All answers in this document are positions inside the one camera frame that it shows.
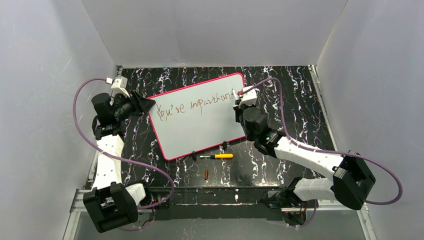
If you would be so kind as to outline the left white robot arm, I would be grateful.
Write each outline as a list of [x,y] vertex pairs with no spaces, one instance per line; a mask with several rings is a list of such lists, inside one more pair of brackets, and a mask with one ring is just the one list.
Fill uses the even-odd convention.
[[121,178],[124,148],[122,122],[132,116],[147,114],[155,100],[137,92],[99,93],[91,99],[96,116],[92,130],[99,147],[97,168],[91,191],[83,195],[83,204],[96,228],[104,233],[138,220],[138,207],[146,197],[144,184],[126,186]]

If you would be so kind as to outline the red marker cap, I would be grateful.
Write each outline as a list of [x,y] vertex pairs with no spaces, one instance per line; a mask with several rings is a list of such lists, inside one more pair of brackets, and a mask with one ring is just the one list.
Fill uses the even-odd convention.
[[205,180],[208,180],[208,178],[209,178],[209,170],[208,170],[208,169],[206,169],[206,170],[204,171],[204,179],[205,179]]

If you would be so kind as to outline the pink framed whiteboard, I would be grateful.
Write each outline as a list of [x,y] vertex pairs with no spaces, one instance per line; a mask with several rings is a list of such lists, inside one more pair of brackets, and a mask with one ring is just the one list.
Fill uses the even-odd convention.
[[245,87],[233,73],[151,96],[149,111],[162,156],[171,161],[245,136],[236,122],[233,91]]

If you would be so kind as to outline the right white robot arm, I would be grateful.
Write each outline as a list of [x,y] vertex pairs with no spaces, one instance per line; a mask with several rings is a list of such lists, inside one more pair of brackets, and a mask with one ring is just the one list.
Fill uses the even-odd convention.
[[281,160],[291,160],[313,170],[322,178],[296,177],[277,195],[283,204],[311,200],[338,201],[352,210],[360,210],[376,183],[365,161],[342,153],[324,153],[320,148],[306,150],[293,144],[283,131],[268,125],[268,118],[254,104],[240,99],[233,106],[235,120],[240,123],[246,139],[260,153]]

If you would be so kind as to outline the white marker pen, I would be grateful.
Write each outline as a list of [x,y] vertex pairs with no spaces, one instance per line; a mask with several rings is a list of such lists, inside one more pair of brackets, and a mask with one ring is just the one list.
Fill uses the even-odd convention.
[[234,99],[238,100],[239,99],[238,93],[234,89],[232,89],[231,92],[232,92],[232,95],[234,96]]

